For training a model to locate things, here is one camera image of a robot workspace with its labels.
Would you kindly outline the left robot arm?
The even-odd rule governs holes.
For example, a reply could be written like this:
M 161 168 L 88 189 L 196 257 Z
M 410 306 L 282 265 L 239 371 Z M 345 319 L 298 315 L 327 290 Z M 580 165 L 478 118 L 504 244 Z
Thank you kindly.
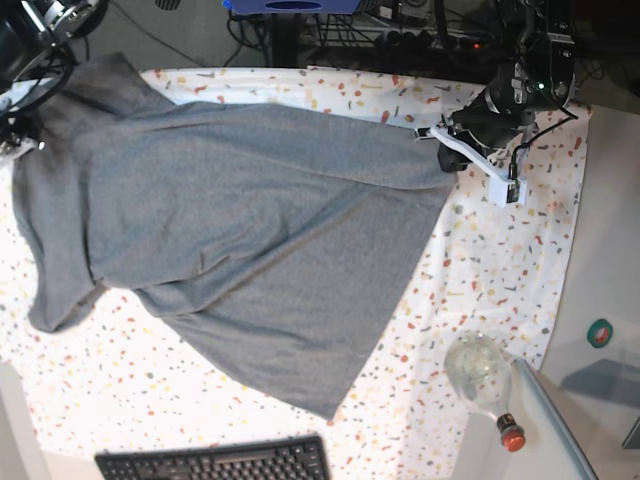
M 489 178 L 488 199 L 504 207 L 526 202 L 521 167 L 532 144 L 544 135 L 536 115 L 567 111 L 575 84 L 573 38 L 567 8 L 552 1 L 495 1 L 499 35 L 489 51 L 500 64 L 495 77 L 468 105 L 430 128 L 415 130 L 418 140 L 439 143 L 444 172 L 470 164 Z

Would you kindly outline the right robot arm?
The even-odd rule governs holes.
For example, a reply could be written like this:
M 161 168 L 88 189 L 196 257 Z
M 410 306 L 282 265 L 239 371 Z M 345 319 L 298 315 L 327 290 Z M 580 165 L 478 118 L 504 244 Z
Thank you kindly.
M 42 149 L 33 114 L 67 84 L 78 61 L 74 40 L 87 40 L 107 1 L 1 3 L 1 162 Z

